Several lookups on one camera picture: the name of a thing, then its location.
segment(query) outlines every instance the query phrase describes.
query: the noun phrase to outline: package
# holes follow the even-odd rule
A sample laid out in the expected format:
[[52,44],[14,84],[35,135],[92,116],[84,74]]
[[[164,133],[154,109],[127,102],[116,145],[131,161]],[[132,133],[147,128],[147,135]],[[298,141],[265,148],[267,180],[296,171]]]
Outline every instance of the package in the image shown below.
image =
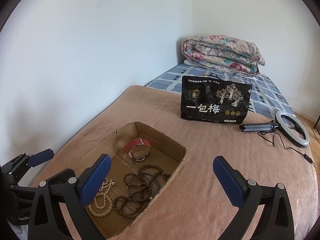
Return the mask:
[[241,124],[248,113],[252,85],[208,77],[183,76],[181,118]]
[[[151,151],[142,162],[133,160],[129,157],[128,153],[124,152],[124,147],[127,145],[127,143],[136,138],[142,138],[143,140],[146,139],[151,144]],[[153,200],[149,202],[149,205],[146,207],[147,209],[168,187],[168,185],[180,171],[182,167],[182,160],[186,154],[186,149],[164,133],[161,133],[141,122],[133,122],[108,135],[85,157],[79,160],[79,162],[73,167],[76,175],[79,176],[87,167],[92,166],[101,154],[108,154],[112,160],[111,170],[107,175],[108,179],[112,179],[116,183],[113,187],[111,187],[108,193],[112,200],[120,195],[129,195],[127,186],[123,182],[124,175],[130,172],[136,173],[137,170],[143,165],[157,165],[161,167],[165,173],[172,174],[167,182],[165,182],[161,176],[159,177],[158,180],[162,188],[156,194]],[[147,170],[147,172],[155,173],[155,170]],[[97,203],[99,206],[103,205],[103,198],[101,196],[97,197]],[[130,212],[130,209],[133,210],[136,208],[136,206],[130,206],[130,204],[125,207],[126,210],[124,208],[124,211]],[[92,209],[96,213],[102,213],[107,210],[107,208],[103,210],[98,209],[95,206],[94,201],[92,203]],[[88,210],[88,207],[86,207],[86,210],[105,238],[109,238],[121,233],[134,221],[134,219],[125,218],[119,215],[114,210],[104,217],[93,216]]]

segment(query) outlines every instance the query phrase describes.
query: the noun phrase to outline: brown bead necklace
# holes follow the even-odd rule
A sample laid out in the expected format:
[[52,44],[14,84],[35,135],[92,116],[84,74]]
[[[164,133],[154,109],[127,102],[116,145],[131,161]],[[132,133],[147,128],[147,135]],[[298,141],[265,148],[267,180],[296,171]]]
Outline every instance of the brown bead necklace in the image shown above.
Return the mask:
[[[146,172],[142,172],[145,169],[157,169],[158,171],[155,174],[149,174]],[[151,176],[150,182],[146,181],[143,178],[143,174],[148,174]],[[156,180],[157,184],[158,181],[156,179],[156,176],[158,175],[162,175],[164,177],[164,181],[166,182],[169,177],[171,176],[171,174],[166,174],[163,172],[163,169],[161,169],[159,166],[156,165],[143,165],[141,168],[138,169],[137,174],[130,172],[124,175],[123,177],[123,182],[129,187],[142,187],[140,190],[136,190],[135,192],[130,193],[129,192],[129,197],[127,196],[118,196],[113,200],[113,204],[114,204],[114,210],[119,214],[122,215],[126,218],[135,218],[137,217],[138,214],[140,214],[148,205],[148,203],[153,199],[152,197],[152,187],[151,187],[151,183],[153,181]],[[137,177],[140,180],[140,183],[138,184],[133,184],[130,183],[131,179]],[[137,195],[137,194],[141,194],[140,195],[140,199],[136,199],[133,196]],[[129,202],[133,202],[137,204],[136,210],[134,212],[130,212],[130,213],[124,213],[123,208],[125,205],[127,205]]]

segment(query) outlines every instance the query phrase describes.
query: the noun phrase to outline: floral pattern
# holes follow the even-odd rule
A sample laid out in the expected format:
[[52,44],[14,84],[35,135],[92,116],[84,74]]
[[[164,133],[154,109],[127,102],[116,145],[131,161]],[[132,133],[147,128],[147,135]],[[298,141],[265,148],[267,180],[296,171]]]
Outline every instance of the floral pattern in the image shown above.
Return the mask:
[[248,41],[224,35],[195,35],[182,44],[186,64],[218,69],[227,73],[257,76],[265,60],[258,47]]

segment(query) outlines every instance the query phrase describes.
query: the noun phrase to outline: black cable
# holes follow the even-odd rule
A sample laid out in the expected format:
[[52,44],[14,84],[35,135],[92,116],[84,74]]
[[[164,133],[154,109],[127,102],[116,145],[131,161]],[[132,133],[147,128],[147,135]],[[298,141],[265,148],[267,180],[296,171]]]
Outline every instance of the black cable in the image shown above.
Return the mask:
[[[272,141],[270,141],[270,140],[268,140],[267,138],[264,138],[264,137],[263,137],[263,135],[266,135],[267,133],[274,133],[274,134],[273,134],[273,137],[272,137]],[[307,154],[303,154],[303,153],[297,151],[295,148],[292,148],[292,147],[287,147],[287,148],[286,148],[285,145],[284,145],[284,142],[283,142],[283,140],[282,140],[282,138],[281,138],[281,135],[280,135],[278,132],[275,132],[275,131],[271,131],[271,132],[258,132],[257,134],[258,134],[262,139],[264,139],[264,140],[272,143],[273,147],[275,147],[275,136],[276,136],[276,134],[279,135],[280,140],[281,140],[281,142],[282,142],[282,146],[283,146],[283,148],[284,148],[285,150],[292,149],[292,150],[296,151],[297,153],[301,154],[309,163],[313,164],[314,167],[316,167],[316,165],[315,165],[315,163],[313,162],[313,160],[312,160]]]

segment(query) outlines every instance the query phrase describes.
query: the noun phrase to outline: wall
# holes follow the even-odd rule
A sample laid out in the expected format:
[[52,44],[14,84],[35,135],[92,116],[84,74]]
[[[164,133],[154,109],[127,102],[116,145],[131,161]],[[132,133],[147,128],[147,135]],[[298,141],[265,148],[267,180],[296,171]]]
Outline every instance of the wall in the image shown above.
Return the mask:
[[0,163],[58,151],[128,86],[175,66],[191,13],[191,0],[22,0],[0,33]]
[[298,113],[320,114],[320,27],[302,0],[193,0],[194,33],[254,42],[269,76]]

